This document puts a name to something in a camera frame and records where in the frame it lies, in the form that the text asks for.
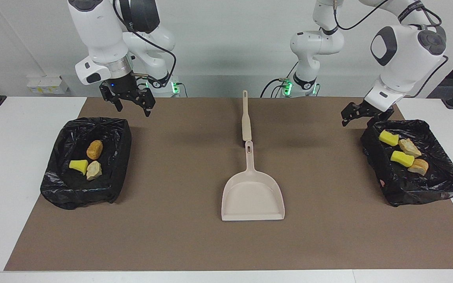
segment beige dustpan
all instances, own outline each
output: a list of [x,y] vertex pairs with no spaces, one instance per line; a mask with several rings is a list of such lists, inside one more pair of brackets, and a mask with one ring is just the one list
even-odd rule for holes
[[[245,137],[250,139],[247,91],[243,92],[243,109],[243,139]],[[226,183],[221,200],[221,219],[223,221],[284,219],[284,201],[279,185],[269,175],[255,170],[253,142],[247,140],[245,147],[247,168]]]

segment white wall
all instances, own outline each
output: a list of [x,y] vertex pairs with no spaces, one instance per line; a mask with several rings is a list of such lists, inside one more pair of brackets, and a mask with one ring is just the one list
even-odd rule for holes
[[[296,62],[289,48],[292,34],[318,29],[311,18],[314,0],[157,3],[162,25],[177,38],[176,74],[191,96],[238,95],[243,88],[259,93],[269,79],[286,75]],[[425,0],[424,4],[444,20],[450,61],[433,77],[422,97],[453,69],[453,1]],[[349,26],[370,9],[347,0],[340,22]],[[365,95],[381,70],[370,54],[372,38],[383,26],[396,23],[395,16],[379,10],[344,32],[342,52],[319,56],[320,95]],[[1,94],[30,95],[26,77],[46,73],[62,75],[73,95],[97,96],[97,86],[83,86],[74,73],[74,65],[86,55],[67,0],[0,0]]]

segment black plastic bag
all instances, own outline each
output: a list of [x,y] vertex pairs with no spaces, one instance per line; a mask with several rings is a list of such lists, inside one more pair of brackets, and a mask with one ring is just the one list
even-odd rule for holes
[[[87,148],[94,140],[103,143],[102,175],[87,181],[81,172],[69,168],[71,160],[92,162]],[[41,195],[64,209],[75,209],[94,202],[112,204],[123,186],[131,154],[131,130],[127,120],[114,118],[79,118],[61,129],[53,146],[41,183]]]
[[[409,138],[422,152],[419,159],[429,164],[425,176],[409,172],[406,167],[390,161],[393,151],[401,151],[399,145],[391,147],[379,140],[383,130]],[[383,195],[392,206],[403,204],[428,204],[453,197],[453,163],[421,120],[381,121],[369,127],[361,137],[363,152],[375,170]]]

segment white table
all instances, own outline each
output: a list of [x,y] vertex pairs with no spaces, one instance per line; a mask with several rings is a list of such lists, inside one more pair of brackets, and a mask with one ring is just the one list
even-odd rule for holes
[[[3,272],[39,196],[37,188],[57,133],[67,121],[77,118],[85,100],[9,97],[0,106],[0,282],[453,283],[453,270]],[[431,99],[405,99],[398,106],[406,119],[428,122],[453,161],[453,110],[446,109],[441,101]]]

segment brown mat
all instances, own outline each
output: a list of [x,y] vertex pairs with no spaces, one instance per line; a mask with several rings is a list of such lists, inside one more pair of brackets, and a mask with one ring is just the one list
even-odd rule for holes
[[366,119],[341,126],[350,100],[250,100],[256,168],[286,219],[222,222],[223,187],[246,168],[240,99],[157,99],[145,118],[88,98],[80,116],[131,126],[122,193],[75,211],[40,197],[5,270],[453,268],[452,202],[389,206],[361,152]]

